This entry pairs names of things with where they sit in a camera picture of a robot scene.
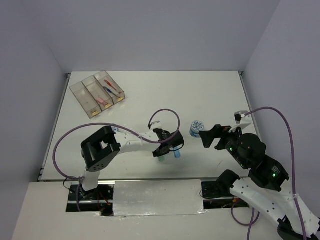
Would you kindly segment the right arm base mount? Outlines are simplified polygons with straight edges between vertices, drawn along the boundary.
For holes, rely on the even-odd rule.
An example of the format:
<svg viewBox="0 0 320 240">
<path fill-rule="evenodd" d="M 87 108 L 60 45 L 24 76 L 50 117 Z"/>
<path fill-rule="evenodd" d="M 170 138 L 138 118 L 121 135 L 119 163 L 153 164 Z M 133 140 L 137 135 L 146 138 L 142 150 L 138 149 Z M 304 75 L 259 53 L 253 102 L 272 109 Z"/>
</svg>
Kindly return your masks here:
<svg viewBox="0 0 320 240">
<path fill-rule="evenodd" d="M 233 183 L 239 179 L 233 171 L 225 170 L 215 180 L 202 180 L 199 195 L 203 198 L 204 209 L 230 209 L 235 203 L 236 208 L 248 208 L 245 201 L 230 192 Z"/>
</svg>

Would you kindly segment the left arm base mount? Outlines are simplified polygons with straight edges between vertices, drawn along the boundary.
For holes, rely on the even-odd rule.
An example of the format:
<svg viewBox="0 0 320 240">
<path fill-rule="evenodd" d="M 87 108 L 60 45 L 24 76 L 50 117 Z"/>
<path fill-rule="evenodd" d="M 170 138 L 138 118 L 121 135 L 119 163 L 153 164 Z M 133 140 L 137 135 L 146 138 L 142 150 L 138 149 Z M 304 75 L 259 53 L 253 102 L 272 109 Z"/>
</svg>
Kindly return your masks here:
<svg viewBox="0 0 320 240">
<path fill-rule="evenodd" d="M 63 187 L 68 190 L 67 213 L 97 213 L 103 217 L 113 217 L 114 184 L 99 183 L 97 188 L 85 191 L 77 182 L 67 182 Z"/>
</svg>

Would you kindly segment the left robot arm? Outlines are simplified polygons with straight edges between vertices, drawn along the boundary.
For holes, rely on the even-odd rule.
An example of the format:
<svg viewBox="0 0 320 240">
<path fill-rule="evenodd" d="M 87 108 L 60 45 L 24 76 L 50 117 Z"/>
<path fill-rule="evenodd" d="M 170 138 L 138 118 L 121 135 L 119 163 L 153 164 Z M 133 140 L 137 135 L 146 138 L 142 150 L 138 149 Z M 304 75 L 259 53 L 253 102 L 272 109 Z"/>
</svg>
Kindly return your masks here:
<svg viewBox="0 0 320 240">
<path fill-rule="evenodd" d="M 80 194 L 91 200 L 97 196 L 100 171 L 107 168 L 120 154 L 149 152 L 154 158 L 167 155 L 177 147 L 183 147 L 184 138 L 180 132 L 170 133 L 161 128 L 134 135 L 113 131 L 104 126 L 81 143 L 81 155 L 85 161 L 85 172 Z"/>
</svg>

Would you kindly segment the blue ink jar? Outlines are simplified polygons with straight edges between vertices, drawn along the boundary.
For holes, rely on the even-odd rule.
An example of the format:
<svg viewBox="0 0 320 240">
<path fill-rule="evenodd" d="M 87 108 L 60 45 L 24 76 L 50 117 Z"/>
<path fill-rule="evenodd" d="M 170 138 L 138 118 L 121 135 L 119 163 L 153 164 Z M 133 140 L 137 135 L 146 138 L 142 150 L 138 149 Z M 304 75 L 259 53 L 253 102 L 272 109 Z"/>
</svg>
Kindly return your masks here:
<svg viewBox="0 0 320 240">
<path fill-rule="evenodd" d="M 199 138 L 200 131 L 203 131 L 203 130 L 204 130 L 204 124 L 199 120 L 195 120 L 191 123 L 189 134 L 194 138 Z"/>
<path fill-rule="evenodd" d="M 115 133 L 120 132 L 120 129 L 116 126 L 112 126 L 111 128 Z"/>
</svg>

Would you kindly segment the red gel pen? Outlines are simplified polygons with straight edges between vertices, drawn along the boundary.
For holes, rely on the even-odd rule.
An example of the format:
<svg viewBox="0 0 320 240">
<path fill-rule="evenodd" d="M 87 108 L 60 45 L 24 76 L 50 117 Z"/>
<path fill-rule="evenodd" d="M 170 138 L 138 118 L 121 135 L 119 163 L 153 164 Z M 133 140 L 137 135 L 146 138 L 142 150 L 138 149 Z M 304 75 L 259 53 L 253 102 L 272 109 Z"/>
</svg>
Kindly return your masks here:
<svg viewBox="0 0 320 240">
<path fill-rule="evenodd" d="M 118 92 L 118 90 L 108 80 L 104 79 L 104 82 L 106 82 L 111 88 Z"/>
</svg>

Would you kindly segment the blue correction tape case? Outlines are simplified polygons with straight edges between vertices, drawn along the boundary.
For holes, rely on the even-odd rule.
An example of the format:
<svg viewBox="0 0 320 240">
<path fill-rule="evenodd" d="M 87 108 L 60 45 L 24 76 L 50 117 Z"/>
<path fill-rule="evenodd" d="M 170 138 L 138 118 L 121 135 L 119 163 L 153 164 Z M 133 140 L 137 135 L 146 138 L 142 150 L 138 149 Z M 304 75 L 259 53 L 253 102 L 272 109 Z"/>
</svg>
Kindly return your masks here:
<svg viewBox="0 0 320 240">
<path fill-rule="evenodd" d="M 179 158 L 181 157 L 181 153 L 180 153 L 180 150 L 179 150 L 179 149 L 175 148 L 175 149 L 173 150 L 173 153 L 174 153 L 174 157 L 175 157 L 176 159 L 179 159 Z"/>
</svg>

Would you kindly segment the blue gel pen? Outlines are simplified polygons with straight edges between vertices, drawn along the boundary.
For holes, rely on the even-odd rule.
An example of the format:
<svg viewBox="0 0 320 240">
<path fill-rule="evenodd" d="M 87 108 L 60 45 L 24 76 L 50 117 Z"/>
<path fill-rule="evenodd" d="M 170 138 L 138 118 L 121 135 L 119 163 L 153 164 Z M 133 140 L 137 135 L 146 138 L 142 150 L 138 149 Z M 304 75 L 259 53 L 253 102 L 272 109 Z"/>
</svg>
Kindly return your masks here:
<svg viewBox="0 0 320 240">
<path fill-rule="evenodd" d="M 119 93 L 114 93 L 112 90 L 110 90 L 106 86 L 103 86 L 103 89 L 114 96 L 119 96 Z"/>
</svg>

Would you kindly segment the green correction tape case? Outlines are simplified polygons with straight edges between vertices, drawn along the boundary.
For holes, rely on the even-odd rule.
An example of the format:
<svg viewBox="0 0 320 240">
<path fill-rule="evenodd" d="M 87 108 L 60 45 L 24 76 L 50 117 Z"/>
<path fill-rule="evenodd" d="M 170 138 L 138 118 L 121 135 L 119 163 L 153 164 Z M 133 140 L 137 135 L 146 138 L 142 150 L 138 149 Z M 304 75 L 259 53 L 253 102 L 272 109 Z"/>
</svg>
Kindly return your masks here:
<svg viewBox="0 0 320 240">
<path fill-rule="evenodd" d="M 165 159 L 166 159 L 165 156 L 159 156 L 159 157 L 158 157 L 158 161 L 159 161 L 159 162 L 164 162 Z"/>
</svg>

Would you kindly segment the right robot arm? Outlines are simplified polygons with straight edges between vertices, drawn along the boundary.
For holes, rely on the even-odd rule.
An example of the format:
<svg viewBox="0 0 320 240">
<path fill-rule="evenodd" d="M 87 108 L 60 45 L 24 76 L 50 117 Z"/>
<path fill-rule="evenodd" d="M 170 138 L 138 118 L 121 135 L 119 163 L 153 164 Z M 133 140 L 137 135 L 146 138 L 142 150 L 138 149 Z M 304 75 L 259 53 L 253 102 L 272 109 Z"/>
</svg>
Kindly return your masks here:
<svg viewBox="0 0 320 240">
<path fill-rule="evenodd" d="M 226 150 L 242 169 L 249 171 L 252 182 L 269 195 L 250 188 L 227 169 L 216 180 L 202 182 L 203 198 L 238 197 L 273 222 L 283 240 L 317 239 L 320 219 L 294 193 L 293 180 L 281 163 L 266 155 L 267 147 L 257 135 L 242 133 L 240 127 L 217 124 L 211 130 L 200 131 L 199 136 L 206 149 L 219 139 L 215 149 Z"/>
</svg>

